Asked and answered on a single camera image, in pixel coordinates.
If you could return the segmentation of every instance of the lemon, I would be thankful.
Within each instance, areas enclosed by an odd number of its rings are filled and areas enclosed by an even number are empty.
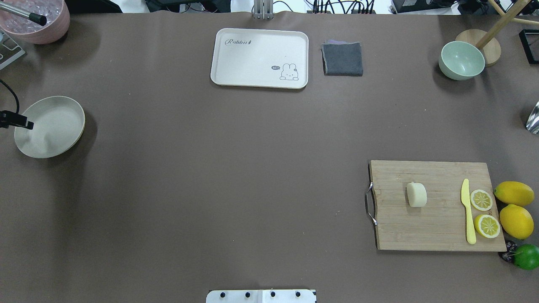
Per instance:
[[[472,205],[478,210],[489,210],[492,208],[492,197],[482,189],[476,189],[470,194]]]
[[[473,221],[475,230],[485,238],[496,238],[500,234],[500,223],[490,215],[478,215]]]
[[[526,206],[534,200],[534,191],[524,183],[505,181],[494,189],[494,196],[506,204]]]
[[[510,204],[500,211],[500,223],[511,236],[524,240],[534,231],[534,220],[521,206]]]

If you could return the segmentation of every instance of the white cheese piece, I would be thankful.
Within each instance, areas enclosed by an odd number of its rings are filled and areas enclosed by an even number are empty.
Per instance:
[[[427,191],[421,183],[408,183],[406,194],[411,207],[423,207],[427,204]]]

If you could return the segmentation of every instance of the rabbit illustration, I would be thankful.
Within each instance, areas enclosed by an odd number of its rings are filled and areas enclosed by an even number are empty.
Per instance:
[[[299,80],[298,70],[296,69],[295,64],[285,63],[282,66],[281,80]]]

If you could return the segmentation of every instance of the knife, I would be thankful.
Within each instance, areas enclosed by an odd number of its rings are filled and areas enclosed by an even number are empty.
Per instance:
[[[460,189],[460,200],[466,208],[466,241],[470,244],[475,244],[475,230],[472,221],[472,205],[470,201],[469,180],[464,179],[462,188]]]

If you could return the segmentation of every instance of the pink bowl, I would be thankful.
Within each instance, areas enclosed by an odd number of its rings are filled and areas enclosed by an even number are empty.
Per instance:
[[[20,40],[34,43],[34,44],[47,44],[55,42],[56,40],[60,39],[65,33],[67,32],[67,29],[69,28],[70,23],[70,14],[69,10],[67,9],[67,5],[65,1],[61,0],[62,2],[62,8],[60,10],[60,14],[58,17],[54,20],[51,20],[48,22],[47,17],[47,24],[40,29],[36,30],[28,30],[28,32],[14,32],[13,28],[10,28],[6,25],[6,23],[9,20],[13,20],[17,18],[18,20],[24,21],[19,16],[12,15],[5,11],[0,11],[0,27],[2,30],[9,34],[12,38],[18,38]],[[17,6],[17,1],[6,1],[6,3],[12,4],[14,6]]]

